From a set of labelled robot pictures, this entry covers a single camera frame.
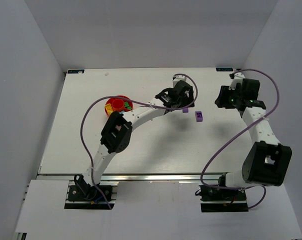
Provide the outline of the purple printed lego brick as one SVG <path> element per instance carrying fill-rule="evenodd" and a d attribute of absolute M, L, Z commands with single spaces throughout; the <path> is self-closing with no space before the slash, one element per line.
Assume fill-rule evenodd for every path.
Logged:
<path fill-rule="evenodd" d="M 195 112 L 195 119 L 196 119 L 196 122 L 198 122 L 198 123 L 203 121 L 203 114 L 201 111 Z"/>

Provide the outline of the long yellow lego brick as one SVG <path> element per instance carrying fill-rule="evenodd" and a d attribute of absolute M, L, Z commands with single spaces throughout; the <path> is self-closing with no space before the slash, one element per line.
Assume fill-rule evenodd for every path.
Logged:
<path fill-rule="evenodd" d="M 110 103 L 106 104 L 104 106 L 104 109 L 105 109 L 106 115 L 108 117 L 114 112 L 114 109 L 113 109 L 113 107 L 112 107 L 112 105 Z"/>

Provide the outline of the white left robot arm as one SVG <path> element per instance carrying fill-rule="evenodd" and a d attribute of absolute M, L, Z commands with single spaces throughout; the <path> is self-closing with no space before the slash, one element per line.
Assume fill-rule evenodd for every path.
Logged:
<path fill-rule="evenodd" d="M 101 131 L 100 144 L 95 155 L 89 151 L 84 135 L 80 135 L 90 165 L 83 174 L 75 175 L 74 183 L 86 200 L 106 197 L 99 187 L 102 175 L 114 156 L 129 146 L 131 135 L 136 128 L 169 112 L 194 107 L 199 94 L 196 83 L 188 84 L 176 76 L 172 81 L 172 87 L 163 89 L 149 102 L 140 102 L 139 107 L 124 113 L 111 113 Z"/>

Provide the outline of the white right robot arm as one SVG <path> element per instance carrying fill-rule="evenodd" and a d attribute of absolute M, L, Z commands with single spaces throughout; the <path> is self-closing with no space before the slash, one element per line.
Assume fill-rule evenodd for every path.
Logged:
<path fill-rule="evenodd" d="M 280 186 L 292 157 L 292 149 L 282 145 L 266 118 L 265 103 L 258 99 L 260 82 L 244 78 L 232 86 L 220 88 L 215 104 L 218 108 L 238 110 L 249 127 L 252 147 L 240 170 L 224 173 L 219 185 L 227 188 Z"/>

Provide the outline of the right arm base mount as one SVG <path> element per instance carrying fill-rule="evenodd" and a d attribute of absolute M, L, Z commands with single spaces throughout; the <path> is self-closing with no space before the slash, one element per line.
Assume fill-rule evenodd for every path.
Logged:
<path fill-rule="evenodd" d="M 195 195 L 200 197 L 203 213 L 244 213 L 249 211 L 245 189 L 242 187 L 227 187 L 227 174 L 222 173 L 217 183 L 207 183 L 207 176 L 200 176 L 199 189 Z"/>

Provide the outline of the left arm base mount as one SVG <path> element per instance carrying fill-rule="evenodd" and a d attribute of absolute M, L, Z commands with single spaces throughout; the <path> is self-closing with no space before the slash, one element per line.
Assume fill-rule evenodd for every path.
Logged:
<path fill-rule="evenodd" d="M 117 198 L 117 186 L 112 184 L 97 185 L 106 197 L 96 187 L 86 183 L 82 175 L 75 175 L 69 182 L 64 208 L 66 210 L 111 210 Z"/>

